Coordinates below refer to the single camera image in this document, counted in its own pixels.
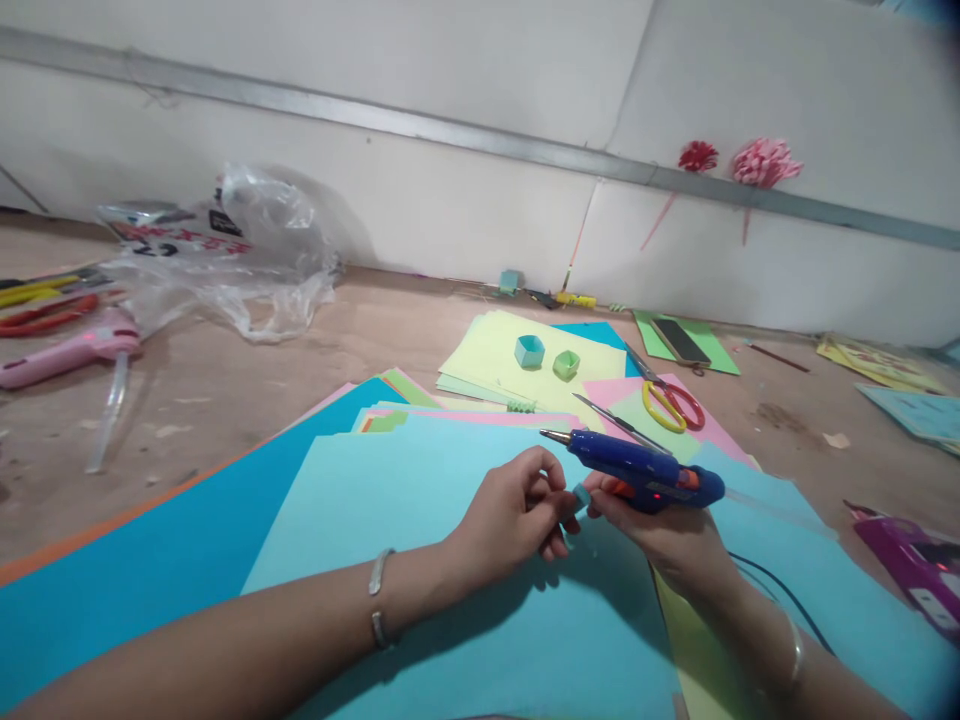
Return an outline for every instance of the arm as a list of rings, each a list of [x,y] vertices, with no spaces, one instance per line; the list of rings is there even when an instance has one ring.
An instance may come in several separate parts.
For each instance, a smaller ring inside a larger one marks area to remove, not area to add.
[[[803,663],[792,682],[796,648],[790,621],[741,577],[710,513],[673,506],[644,515],[605,492],[617,482],[600,473],[587,478],[590,517],[606,517],[640,546],[754,678],[778,717],[904,717],[802,630]]]
[[[487,474],[446,540],[389,556],[376,596],[372,562],[245,595],[106,653],[10,717],[284,717],[376,649],[375,611],[395,640],[538,550],[566,557],[558,523],[576,498],[564,487],[557,459],[531,448]]]

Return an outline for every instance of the person's left hand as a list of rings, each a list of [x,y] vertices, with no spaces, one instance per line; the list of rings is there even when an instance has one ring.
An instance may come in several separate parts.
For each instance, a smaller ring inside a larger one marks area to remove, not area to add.
[[[570,554],[563,540],[580,532],[560,461],[542,447],[524,450],[487,473],[467,514],[444,541],[471,589],[502,580],[539,550],[547,562]]]

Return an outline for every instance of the blue paper sheet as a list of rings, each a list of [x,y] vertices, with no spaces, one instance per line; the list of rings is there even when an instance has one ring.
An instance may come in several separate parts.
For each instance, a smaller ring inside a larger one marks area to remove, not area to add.
[[[960,443],[960,398],[901,392],[860,383],[857,390],[917,437]]]
[[[693,463],[728,486],[799,515],[816,517],[792,483],[731,460],[706,443]],[[779,577],[806,607],[837,657],[911,717],[945,717],[960,673],[960,652],[918,613],[881,587],[835,541],[732,500],[711,507],[727,549]],[[743,566],[755,585],[810,630],[789,597]]]
[[[392,433],[318,438],[244,592],[443,539],[487,470],[532,442],[525,430],[417,416]],[[573,487],[586,470],[558,456]],[[536,558],[415,628],[297,717],[672,718],[679,682],[643,555],[604,521],[585,521],[572,544],[569,559]]]
[[[627,344],[623,341],[623,338],[617,335],[617,331],[613,329],[610,323],[567,323],[565,325],[554,325],[553,327],[577,337],[615,347],[618,350],[627,349]],[[627,355],[625,377],[640,377],[640,371],[633,364],[629,355]]]
[[[405,402],[368,380],[267,445],[133,522],[0,589],[0,714],[60,675],[239,594],[317,435]]]

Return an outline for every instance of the blue hot glue gun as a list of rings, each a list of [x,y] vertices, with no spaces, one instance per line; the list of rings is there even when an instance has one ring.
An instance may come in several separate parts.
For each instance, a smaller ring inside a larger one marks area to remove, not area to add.
[[[618,478],[614,494],[648,515],[674,503],[705,508],[724,495],[723,480],[716,473],[699,465],[681,465],[670,455],[642,445],[589,430],[541,430],[540,434],[566,445],[586,467]],[[582,503],[589,503],[582,486],[574,492]]]

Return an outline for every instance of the hand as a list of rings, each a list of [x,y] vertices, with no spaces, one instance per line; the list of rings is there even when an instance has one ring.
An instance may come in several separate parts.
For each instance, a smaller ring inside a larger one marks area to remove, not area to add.
[[[601,515],[633,540],[661,577],[694,605],[736,604],[746,587],[707,510],[671,505],[656,515],[637,512],[610,491],[620,482],[594,472],[584,481],[593,499],[587,514]]]
[[[444,541],[471,590],[502,580],[539,550],[547,562],[570,554],[563,539],[580,532],[560,461],[542,447],[524,450],[487,473],[460,525]]]

